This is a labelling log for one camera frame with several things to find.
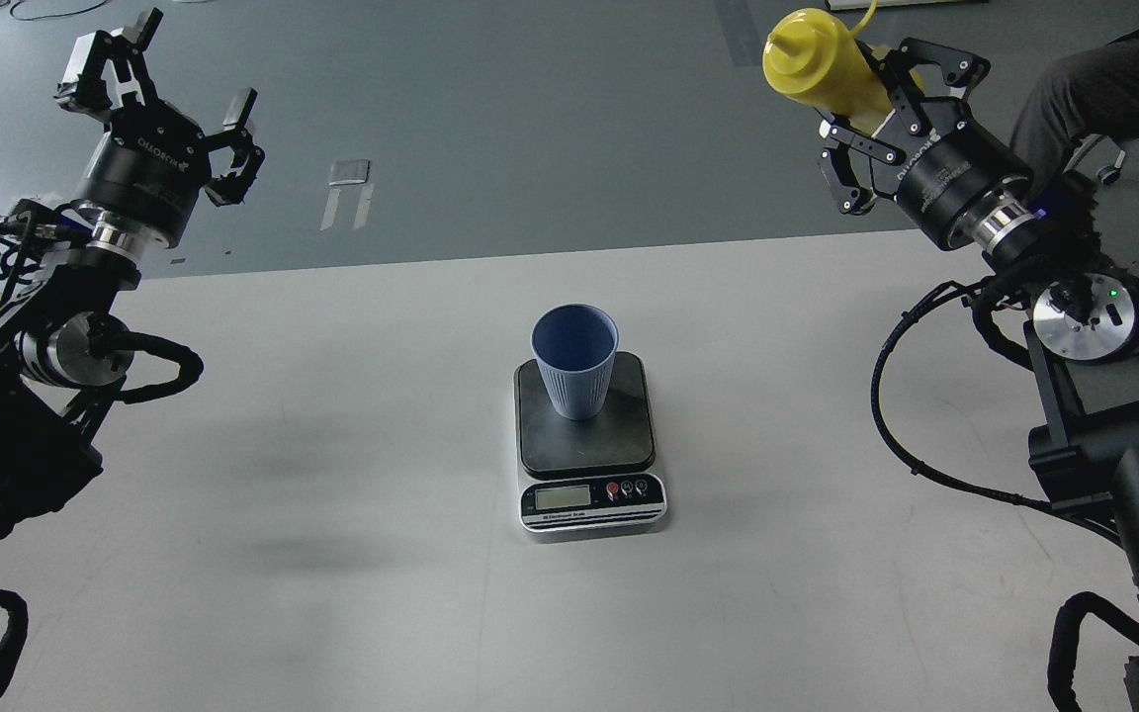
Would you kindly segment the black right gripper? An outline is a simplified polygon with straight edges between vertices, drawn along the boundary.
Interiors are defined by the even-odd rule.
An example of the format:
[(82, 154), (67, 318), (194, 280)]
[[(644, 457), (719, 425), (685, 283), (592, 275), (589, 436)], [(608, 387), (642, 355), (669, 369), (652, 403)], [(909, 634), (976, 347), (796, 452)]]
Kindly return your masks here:
[(846, 118), (820, 122), (818, 166), (834, 206), (841, 215), (863, 216), (878, 200), (894, 202), (939, 249), (967, 246), (975, 238), (961, 222), (975, 204), (999, 191), (1021, 198), (1032, 174), (975, 118), (944, 118), (932, 128), (936, 111), (926, 101), (962, 101), (991, 63), (920, 38), (869, 54), (868, 62), (890, 98), (892, 121), (882, 137), (892, 144), (860, 133)]

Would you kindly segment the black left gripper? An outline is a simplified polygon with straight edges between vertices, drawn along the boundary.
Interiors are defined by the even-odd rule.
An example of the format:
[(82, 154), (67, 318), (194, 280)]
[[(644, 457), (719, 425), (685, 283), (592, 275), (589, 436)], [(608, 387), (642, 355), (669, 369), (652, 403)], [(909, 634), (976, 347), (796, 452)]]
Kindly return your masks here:
[[(145, 54), (162, 21), (162, 10), (151, 8), (132, 26), (77, 38), (54, 101), (105, 125), (77, 181), (77, 215), (90, 222), (101, 213), (121, 216), (172, 249), (202, 189), (214, 207), (238, 206), (257, 180), (265, 150), (249, 126), (259, 98), (253, 87), (233, 95), (221, 130), (208, 136), (173, 105), (159, 104)], [(231, 161), (214, 175), (208, 153), (218, 150), (230, 150)]]

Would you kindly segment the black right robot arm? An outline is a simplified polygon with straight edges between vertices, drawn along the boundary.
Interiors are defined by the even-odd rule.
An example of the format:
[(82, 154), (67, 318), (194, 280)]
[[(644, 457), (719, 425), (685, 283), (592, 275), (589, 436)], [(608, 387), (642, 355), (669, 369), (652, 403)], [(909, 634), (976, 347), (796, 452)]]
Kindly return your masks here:
[[(1076, 524), (1118, 547), (1139, 605), (1139, 275), (1104, 255), (1083, 222), (1029, 208), (1029, 174), (972, 117), (964, 95), (988, 62), (909, 38), (876, 55), (844, 38), (818, 54), (834, 80), (823, 109), (820, 159), (846, 215), (882, 198), (936, 247), (975, 244), (990, 275), (945, 281), (901, 316), (869, 382), (869, 409), (883, 442), (915, 475)], [(1044, 423), (1027, 436), (1040, 497), (976, 486), (906, 449), (883, 415), (880, 380), (890, 355), (935, 308), (962, 301), (991, 351), (1026, 368)], [(1134, 645), (1122, 679), (1139, 711), (1139, 613), (1098, 594), (1075, 594), (1052, 628), (1047, 690), (1059, 711), (1080, 709), (1075, 690), (1081, 627), (1099, 619)]]

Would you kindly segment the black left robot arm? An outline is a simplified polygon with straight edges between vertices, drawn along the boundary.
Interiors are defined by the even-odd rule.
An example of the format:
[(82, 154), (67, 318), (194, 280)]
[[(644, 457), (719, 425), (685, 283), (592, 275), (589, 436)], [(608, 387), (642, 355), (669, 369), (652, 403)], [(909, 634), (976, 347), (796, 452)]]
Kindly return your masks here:
[(162, 19), (151, 8), (77, 38), (54, 99), (95, 118), (99, 144), (71, 200), (0, 215), (0, 541), (103, 473), (95, 436), (114, 406), (177, 396), (204, 370), (191, 347), (112, 309), (138, 287), (146, 249), (178, 246), (199, 200), (243, 203), (265, 150), (249, 126), (256, 90), (235, 96), (216, 133), (158, 95), (145, 55)]

